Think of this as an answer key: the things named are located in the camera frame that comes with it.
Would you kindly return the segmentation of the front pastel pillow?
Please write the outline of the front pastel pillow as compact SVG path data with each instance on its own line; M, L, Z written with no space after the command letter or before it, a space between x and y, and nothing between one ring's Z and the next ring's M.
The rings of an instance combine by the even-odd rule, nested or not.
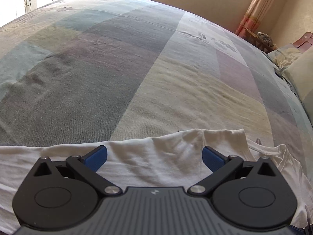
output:
M294 86L296 93L312 123L313 88L312 48L304 52L295 62L284 70L285 77Z

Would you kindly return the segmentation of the wooden headboard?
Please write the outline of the wooden headboard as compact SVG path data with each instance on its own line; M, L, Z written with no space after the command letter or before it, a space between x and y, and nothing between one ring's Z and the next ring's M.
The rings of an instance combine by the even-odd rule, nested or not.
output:
M313 45L313 33L312 32L304 33L300 39L293 43L293 45L302 53L304 53Z

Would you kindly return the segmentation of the patchwork pastel bed sheet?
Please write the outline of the patchwork pastel bed sheet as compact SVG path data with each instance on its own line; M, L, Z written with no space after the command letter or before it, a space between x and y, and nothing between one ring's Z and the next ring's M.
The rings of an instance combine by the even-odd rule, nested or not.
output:
M1 27L1 145L244 129L312 177L312 125L257 48L150 0L61 0Z

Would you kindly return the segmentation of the right orange striped curtain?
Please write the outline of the right orange striped curtain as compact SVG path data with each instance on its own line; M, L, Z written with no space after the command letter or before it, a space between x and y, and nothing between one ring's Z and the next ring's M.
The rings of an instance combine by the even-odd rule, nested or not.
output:
M256 31L275 0L252 0L235 34L241 38L246 36L245 28Z

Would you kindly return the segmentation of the white printed sweatshirt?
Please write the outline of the white printed sweatshirt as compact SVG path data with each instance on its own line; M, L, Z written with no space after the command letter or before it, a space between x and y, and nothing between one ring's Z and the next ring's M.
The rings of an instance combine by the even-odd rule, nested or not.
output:
M297 197L298 207L292 220L303 228L312 219L312 185L301 163L288 147L262 145L252 141L243 129L191 129L160 137L105 141L108 159L99 174L121 188L128 186L189 187L211 172L202 161L202 149L210 146L225 156L234 154L246 161L268 156L277 166ZM73 154L85 155L97 142L62 144L46 147L1 147L1 232L12 234L19 227L12 199L38 158L48 156L61 161Z

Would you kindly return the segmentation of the wooden bedside table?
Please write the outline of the wooden bedside table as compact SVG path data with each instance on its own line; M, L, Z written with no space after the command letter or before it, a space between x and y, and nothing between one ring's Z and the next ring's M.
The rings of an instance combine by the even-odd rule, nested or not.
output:
M245 37L244 40L258 48L259 50L265 52L268 54L269 52L272 52L274 49L270 47L260 36L257 34L253 33L249 29L243 27L245 30Z

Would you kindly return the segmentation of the pastel pillow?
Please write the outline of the pastel pillow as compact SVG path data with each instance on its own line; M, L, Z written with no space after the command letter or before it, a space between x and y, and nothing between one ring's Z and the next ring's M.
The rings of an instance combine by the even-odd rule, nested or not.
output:
M312 123L313 88L312 48L304 52L295 62L284 70L285 77L294 86L296 93Z
M267 55L280 70L284 70L295 62L302 55L302 52L292 43L289 43L269 52Z

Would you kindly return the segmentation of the rear pastel pillow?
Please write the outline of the rear pastel pillow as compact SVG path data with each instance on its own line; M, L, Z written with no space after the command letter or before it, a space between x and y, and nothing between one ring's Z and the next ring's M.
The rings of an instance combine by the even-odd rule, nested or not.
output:
M295 62L302 55L302 52L292 43L289 43L269 52L267 55L280 70L284 70Z

